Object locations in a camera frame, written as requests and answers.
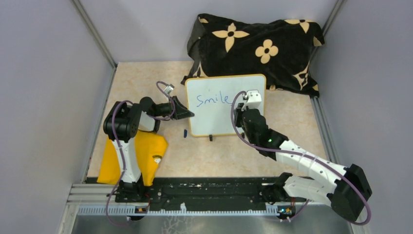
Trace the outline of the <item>white whiteboard yellow frame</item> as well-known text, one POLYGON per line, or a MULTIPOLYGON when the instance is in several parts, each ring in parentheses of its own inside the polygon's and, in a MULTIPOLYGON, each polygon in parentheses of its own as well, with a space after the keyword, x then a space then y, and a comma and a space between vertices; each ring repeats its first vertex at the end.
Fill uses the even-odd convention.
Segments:
POLYGON ((264 115, 266 77, 262 74, 190 78, 185 82, 190 133, 194 137, 234 135, 231 104, 240 91, 257 90, 262 102, 257 106, 264 115))

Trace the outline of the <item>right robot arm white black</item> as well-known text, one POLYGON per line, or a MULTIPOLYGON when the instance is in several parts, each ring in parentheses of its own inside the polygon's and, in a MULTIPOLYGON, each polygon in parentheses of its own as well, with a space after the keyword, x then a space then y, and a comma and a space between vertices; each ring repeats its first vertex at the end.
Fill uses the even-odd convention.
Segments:
POLYGON ((278 200, 305 198, 329 206, 354 225, 364 226, 371 221, 368 200, 372 190, 360 166, 346 167, 303 149, 287 136, 269 128, 260 111, 246 103, 232 105, 230 118, 235 133, 245 144, 262 156, 290 165, 308 176, 282 175, 274 188, 278 200))

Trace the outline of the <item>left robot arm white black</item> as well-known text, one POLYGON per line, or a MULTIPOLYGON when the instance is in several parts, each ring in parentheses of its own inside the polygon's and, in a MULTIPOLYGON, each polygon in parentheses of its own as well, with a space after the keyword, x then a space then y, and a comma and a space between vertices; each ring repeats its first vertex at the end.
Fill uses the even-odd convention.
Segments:
POLYGON ((168 148, 157 133, 160 123, 194 116, 176 96, 160 104, 150 97, 139 103, 117 101, 103 122, 107 142, 98 182, 129 186, 127 196, 143 200, 168 148))

